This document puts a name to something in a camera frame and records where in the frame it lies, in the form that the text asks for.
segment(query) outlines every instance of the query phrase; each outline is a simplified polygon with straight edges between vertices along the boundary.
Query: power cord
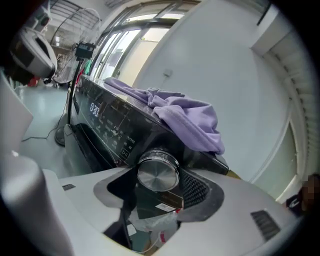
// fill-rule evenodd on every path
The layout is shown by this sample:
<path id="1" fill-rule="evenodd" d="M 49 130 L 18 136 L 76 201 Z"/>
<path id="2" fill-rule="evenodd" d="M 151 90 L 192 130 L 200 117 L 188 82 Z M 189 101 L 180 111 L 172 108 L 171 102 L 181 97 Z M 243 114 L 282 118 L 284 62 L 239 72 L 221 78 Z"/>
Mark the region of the power cord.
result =
<path id="1" fill-rule="evenodd" d="M 54 130 L 56 130 L 58 127 L 59 127 L 59 124 L 60 124 L 60 121 L 61 121 L 61 118 L 63 117 L 64 113 L 65 113 L 65 108 L 67 106 L 67 102 L 68 102 L 68 97 L 67 97 L 67 100 L 65 101 L 65 104 L 64 104 L 64 107 L 63 107 L 63 112 L 62 112 L 62 115 L 60 116 L 59 118 L 59 121 L 58 121 L 58 124 L 56 125 L 55 128 L 53 128 L 51 131 L 49 131 L 48 135 L 46 137 L 34 137 L 34 136 L 31 136 L 31 137 L 28 137 L 28 138 L 25 138 L 23 139 L 21 142 L 26 142 L 30 139 L 39 139 L 39 140 L 47 140 L 49 138 L 49 135 L 50 133 L 52 133 Z"/>

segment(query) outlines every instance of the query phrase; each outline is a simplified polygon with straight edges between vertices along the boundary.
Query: fan stand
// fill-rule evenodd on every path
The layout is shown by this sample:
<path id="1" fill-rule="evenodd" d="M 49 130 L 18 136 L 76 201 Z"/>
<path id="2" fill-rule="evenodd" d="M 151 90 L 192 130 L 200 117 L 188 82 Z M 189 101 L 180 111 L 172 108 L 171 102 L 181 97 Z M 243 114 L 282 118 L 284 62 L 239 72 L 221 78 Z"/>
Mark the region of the fan stand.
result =
<path id="1" fill-rule="evenodd" d="M 70 120 L 71 120 L 71 108 L 72 108 L 72 99 L 73 99 L 73 95 L 74 95 L 74 91 L 75 91 L 75 86 L 76 86 L 76 81 L 77 81 L 77 77 L 80 71 L 80 67 L 84 61 L 83 58 L 79 58 L 78 60 L 78 66 L 76 67 L 74 76 L 73 76 L 73 80 L 72 80 L 72 84 L 71 84 L 71 90 L 70 90 L 70 94 L 69 94 L 69 100 L 67 102 L 67 124 L 70 124 Z M 64 147 L 65 144 L 65 132 L 64 132 L 65 126 L 62 125 L 61 127 L 59 127 L 54 134 L 54 140 L 55 142 Z"/>

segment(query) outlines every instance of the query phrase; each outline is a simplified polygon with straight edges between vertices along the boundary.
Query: digital display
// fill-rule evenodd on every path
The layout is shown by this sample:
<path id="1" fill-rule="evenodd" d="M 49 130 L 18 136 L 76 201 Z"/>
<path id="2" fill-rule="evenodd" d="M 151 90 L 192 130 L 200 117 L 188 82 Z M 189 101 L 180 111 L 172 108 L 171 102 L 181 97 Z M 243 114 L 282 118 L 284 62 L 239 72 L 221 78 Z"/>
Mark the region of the digital display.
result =
<path id="1" fill-rule="evenodd" d="M 94 104 L 94 103 L 91 103 L 91 105 L 90 105 L 90 112 L 91 112 L 95 117 L 97 117 L 97 116 L 98 116 L 98 112 L 99 112 L 99 106 L 97 106 L 97 105 Z"/>

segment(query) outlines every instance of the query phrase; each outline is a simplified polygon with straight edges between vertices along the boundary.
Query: window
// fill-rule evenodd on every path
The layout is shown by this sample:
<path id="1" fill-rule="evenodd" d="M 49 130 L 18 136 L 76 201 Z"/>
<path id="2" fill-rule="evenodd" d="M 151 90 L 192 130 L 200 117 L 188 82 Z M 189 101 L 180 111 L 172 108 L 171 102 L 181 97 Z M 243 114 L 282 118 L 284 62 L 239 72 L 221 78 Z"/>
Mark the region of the window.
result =
<path id="1" fill-rule="evenodd" d="M 126 8 L 102 33 L 90 75 L 99 79 L 116 77 L 132 86 L 158 42 L 197 4 L 196 1 L 165 1 Z"/>
<path id="2" fill-rule="evenodd" d="M 289 125 L 278 151 L 254 184 L 277 199 L 296 174 L 296 145 Z"/>

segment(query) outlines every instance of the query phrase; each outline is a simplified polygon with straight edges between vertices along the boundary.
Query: purple cloth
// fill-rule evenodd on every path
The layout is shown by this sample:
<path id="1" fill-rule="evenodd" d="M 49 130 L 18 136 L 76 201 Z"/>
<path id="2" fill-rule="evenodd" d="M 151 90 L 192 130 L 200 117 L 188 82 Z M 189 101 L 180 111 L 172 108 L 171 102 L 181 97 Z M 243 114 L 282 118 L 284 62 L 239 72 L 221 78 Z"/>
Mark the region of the purple cloth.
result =
<path id="1" fill-rule="evenodd" d="M 147 104 L 190 149 L 218 155 L 225 152 L 221 134 L 216 130 L 217 115 L 209 103 L 191 99 L 179 92 L 132 88 L 113 77 L 104 81 Z"/>

